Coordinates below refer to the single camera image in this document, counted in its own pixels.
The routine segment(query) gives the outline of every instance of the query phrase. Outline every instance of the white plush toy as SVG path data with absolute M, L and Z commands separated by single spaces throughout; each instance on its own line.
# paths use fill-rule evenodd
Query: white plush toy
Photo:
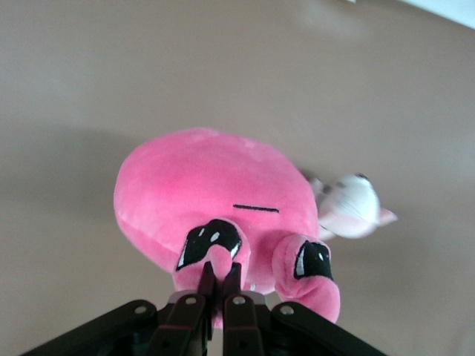
M 359 239 L 397 220 L 393 212 L 379 205 L 373 186 L 363 174 L 343 177 L 331 185 L 318 179 L 310 183 L 317 200 L 322 240 L 335 235 Z

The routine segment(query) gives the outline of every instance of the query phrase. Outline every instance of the screw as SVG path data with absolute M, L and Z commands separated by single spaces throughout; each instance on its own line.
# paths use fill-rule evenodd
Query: screw
M 292 309 L 291 306 L 282 306 L 281 307 L 281 313 L 284 315 L 293 315 L 294 314 L 294 309 Z
M 185 300 L 185 303 L 188 304 L 188 305 L 191 305 L 191 304 L 196 304 L 196 298 L 195 297 L 190 297 L 190 298 L 186 298 Z
M 142 313 L 145 313 L 146 311 L 147 311 L 146 306 L 138 306 L 134 310 L 135 314 L 142 314 Z
M 246 299 L 244 299 L 244 297 L 241 297 L 240 295 L 238 295 L 237 297 L 234 297 L 234 299 L 232 300 L 232 302 L 239 306 L 241 304 L 244 304 L 246 302 Z

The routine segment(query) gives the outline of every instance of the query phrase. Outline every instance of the tan surface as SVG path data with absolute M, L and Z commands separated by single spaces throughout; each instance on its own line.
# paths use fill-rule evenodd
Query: tan surface
M 474 355 L 474 93 L 475 32 L 397 1 L 0 2 L 0 354 L 164 305 L 115 176 L 209 126 L 368 175 L 400 220 L 331 242 L 340 325 L 392 355 Z

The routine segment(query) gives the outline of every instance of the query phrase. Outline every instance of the pink plush toy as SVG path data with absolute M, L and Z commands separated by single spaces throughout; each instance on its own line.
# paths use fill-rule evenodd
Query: pink plush toy
M 312 188 L 273 147 L 208 129 L 153 139 L 122 164 L 114 208 L 126 237 L 178 291 L 197 288 L 206 261 L 219 280 L 234 261 L 243 290 L 276 290 L 338 318 Z

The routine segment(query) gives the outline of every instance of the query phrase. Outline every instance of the cat ear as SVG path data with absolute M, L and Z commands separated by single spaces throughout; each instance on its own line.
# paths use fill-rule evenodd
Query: cat ear
M 381 208 L 379 212 L 379 226 L 385 226 L 387 224 L 390 224 L 394 221 L 397 221 L 398 217 L 396 214 L 394 214 L 392 211 L 389 211 L 385 208 Z

